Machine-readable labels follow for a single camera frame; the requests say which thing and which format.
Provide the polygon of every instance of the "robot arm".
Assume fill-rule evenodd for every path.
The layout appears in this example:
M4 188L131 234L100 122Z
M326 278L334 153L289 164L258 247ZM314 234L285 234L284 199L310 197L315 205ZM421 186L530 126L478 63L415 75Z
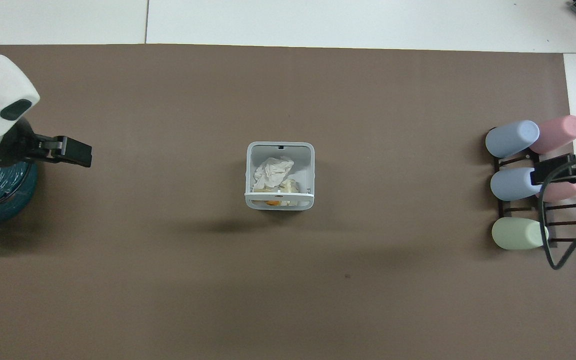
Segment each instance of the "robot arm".
M91 146L67 136L33 132L23 115L38 101L39 94L26 75L0 55L0 167L32 160L90 167Z
M530 173L532 184L542 185L551 172L562 166L564 167L564 170L558 173L553 178L552 182L576 183L576 155L573 153L567 153L565 155L537 162L534 166L534 171Z

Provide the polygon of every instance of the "light blue cup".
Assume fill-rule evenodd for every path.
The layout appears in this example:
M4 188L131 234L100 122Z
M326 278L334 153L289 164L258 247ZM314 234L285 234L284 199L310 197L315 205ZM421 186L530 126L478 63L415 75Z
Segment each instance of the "light blue cup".
M533 145L539 139L539 126L530 120L508 123L490 130L486 148L493 157L507 158Z
M530 173L531 167L508 168L497 171L490 179L492 194L503 201L514 201L537 194L541 185L533 185Z

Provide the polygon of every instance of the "brown tabletop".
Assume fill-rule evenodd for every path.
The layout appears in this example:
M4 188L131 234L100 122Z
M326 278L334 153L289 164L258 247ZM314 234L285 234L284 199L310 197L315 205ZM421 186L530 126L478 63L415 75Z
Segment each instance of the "brown tabletop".
M569 113L561 54L0 46L42 164L0 224L0 359L576 359L576 253L490 237L487 130ZM253 141L310 142L315 204L249 209Z

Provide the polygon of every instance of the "small trash bin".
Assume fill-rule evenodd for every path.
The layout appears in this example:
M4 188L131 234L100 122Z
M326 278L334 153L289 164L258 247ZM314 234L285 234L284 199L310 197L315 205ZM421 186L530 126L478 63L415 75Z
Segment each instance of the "small trash bin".
M255 189L255 171L269 158L294 162L286 180L294 180L298 192ZM256 210L308 210L315 202L315 149L307 142L255 141L246 155L246 204Z

